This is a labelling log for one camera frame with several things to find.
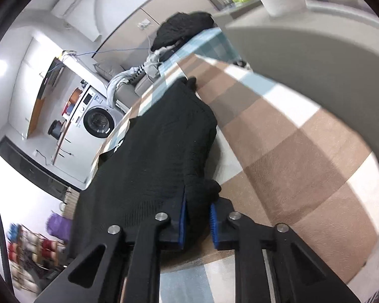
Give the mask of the black knit sweater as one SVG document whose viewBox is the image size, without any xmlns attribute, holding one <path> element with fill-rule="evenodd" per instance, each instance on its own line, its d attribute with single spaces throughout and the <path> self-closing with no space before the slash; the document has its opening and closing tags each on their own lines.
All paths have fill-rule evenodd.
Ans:
<svg viewBox="0 0 379 303">
<path fill-rule="evenodd" d="M 116 151 L 100 156 L 92 181 L 79 196 L 67 256 L 76 258 L 117 224 L 123 229 L 155 216 L 184 195 L 185 247 L 204 233 L 220 185 L 205 177 L 217 120 L 196 96 L 196 78 L 181 77 L 143 115 L 132 118 Z"/>
</svg>

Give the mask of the white grey clothes heap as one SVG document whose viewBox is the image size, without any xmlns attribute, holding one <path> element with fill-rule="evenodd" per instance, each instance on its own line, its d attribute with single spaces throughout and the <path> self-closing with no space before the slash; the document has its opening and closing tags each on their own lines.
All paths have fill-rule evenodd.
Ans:
<svg viewBox="0 0 379 303">
<path fill-rule="evenodd" d="M 150 52 L 140 66 L 133 66 L 112 77 L 107 87 L 107 105 L 110 108 L 126 112 L 139 99 L 137 87 L 144 85 L 141 80 L 147 79 L 148 83 L 152 84 L 158 79 L 160 65 L 180 47 L 168 46 Z"/>
</svg>

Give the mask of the black clothes pile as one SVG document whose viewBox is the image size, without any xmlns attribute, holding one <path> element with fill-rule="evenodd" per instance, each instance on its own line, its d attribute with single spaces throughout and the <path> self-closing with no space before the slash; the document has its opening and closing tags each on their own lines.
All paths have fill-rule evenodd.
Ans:
<svg viewBox="0 0 379 303">
<path fill-rule="evenodd" d="M 150 50 L 182 46 L 200 32 L 214 27 L 215 22 L 208 12 L 177 12 L 160 25 Z"/>
</svg>

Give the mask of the purple bag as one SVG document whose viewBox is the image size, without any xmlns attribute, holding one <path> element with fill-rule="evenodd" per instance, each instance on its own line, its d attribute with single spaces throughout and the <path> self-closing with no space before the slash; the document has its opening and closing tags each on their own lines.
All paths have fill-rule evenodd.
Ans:
<svg viewBox="0 0 379 303">
<path fill-rule="evenodd" d="M 46 222 L 47 233 L 65 243 L 69 242 L 71 228 L 72 220 L 57 213 L 52 213 Z"/>
</svg>

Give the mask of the woven laundry basket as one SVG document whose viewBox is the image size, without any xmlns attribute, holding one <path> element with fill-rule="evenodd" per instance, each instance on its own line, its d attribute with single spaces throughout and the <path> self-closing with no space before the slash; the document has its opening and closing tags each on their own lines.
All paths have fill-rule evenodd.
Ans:
<svg viewBox="0 0 379 303">
<path fill-rule="evenodd" d="M 65 193 L 65 200 L 59 205 L 61 215 L 68 220 L 74 218 L 74 213 L 77 207 L 77 202 L 79 200 L 80 193 L 76 190 L 68 187 Z"/>
</svg>

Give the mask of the checkered brown blue bedspread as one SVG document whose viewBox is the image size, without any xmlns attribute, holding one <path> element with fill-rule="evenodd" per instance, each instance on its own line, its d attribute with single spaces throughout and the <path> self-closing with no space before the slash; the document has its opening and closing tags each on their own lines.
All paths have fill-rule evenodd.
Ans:
<svg viewBox="0 0 379 303">
<path fill-rule="evenodd" d="M 345 282 L 363 268 L 379 238 L 379 164 L 359 134 L 283 84 L 191 48 L 171 58 L 91 163 L 116 151 L 132 118 L 143 115 L 180 76 L 217 120 L 205 177 L 256 222 L 289 224 Z"/>
</svg>

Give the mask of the wooden countertop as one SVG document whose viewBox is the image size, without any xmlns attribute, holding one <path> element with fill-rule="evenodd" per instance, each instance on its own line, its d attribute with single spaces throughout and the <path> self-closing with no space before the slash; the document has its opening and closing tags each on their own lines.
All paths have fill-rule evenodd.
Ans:
<svg viewBox="0 0 379 303">
<path fill-rule="evenodd" d="M 55 161 L 56 161 L 56 159 L 58 157 L 58 154 L 62 151 L 61 145 L 62 145 L 62 143 L 63 143 L 63 141 L 65 139 L 65 135 L 67 133 L 69 125 L 70 125 L 70 121 L 69 120 L 65 120 L 61 124 L 60 135 L 59 135 L 59 138 L 57 139 L 56 148 L 55 148 L 55 151 L 54 151 L 53 155 L 51 156 L 51 164 L 52 165 L 55 164 Z"/>
</svg>

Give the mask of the white washing machine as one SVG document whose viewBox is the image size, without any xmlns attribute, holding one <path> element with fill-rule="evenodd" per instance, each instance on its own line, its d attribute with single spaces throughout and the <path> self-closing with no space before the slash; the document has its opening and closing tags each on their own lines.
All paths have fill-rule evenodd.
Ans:
<svg viewBox="0 0 379 303">
<path fill-rule="evenodd" d="M 89 86 L 72 114 L 66 138 L 103 140 L 109 137 L 123 116 L 123 112 L 108 106 L 105 96 Z"/>
</svg>

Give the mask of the dark cooking pot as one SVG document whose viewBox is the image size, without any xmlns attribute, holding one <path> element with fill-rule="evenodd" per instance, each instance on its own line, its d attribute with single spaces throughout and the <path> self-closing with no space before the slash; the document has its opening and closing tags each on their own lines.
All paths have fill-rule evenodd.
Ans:
<svg viewBox="0 0 379 303">
<path fill-rule="evenodd" d="M 48 135 L 52 136 L 56 140 L 61 137 L 63 123 L 59 120 L 54 120 L 48 129 Z"/>
</svg>

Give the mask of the grey sofa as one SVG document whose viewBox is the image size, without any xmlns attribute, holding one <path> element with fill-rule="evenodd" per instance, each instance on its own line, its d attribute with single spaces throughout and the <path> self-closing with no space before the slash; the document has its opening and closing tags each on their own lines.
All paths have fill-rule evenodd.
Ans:
<svg viewBox="0 0 379 303">
<path fill-rule="evenodd" d="M 112 62 L 98 62 L 94 68 L 108 81 L 107 105 L 122 113 L 126 113 L 159 77 L 159 63 L 153 62 L 145 62 L 128 70 Z"/>
</svg>

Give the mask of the orange bowl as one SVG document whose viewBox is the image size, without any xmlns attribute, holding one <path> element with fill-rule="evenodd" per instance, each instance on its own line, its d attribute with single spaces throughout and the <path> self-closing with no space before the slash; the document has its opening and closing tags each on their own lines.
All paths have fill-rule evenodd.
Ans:
<svg viewBox="0 0 379 303">
<path fill-rule="evenodd" d="M 75 105 L 79 100 L 79 97 L 82 94 L 82 92 L 83 91 L 81 89 L 76 88 L 74 92 L 70 95 L 68 102 L 72 105 Z"/>
</svg>

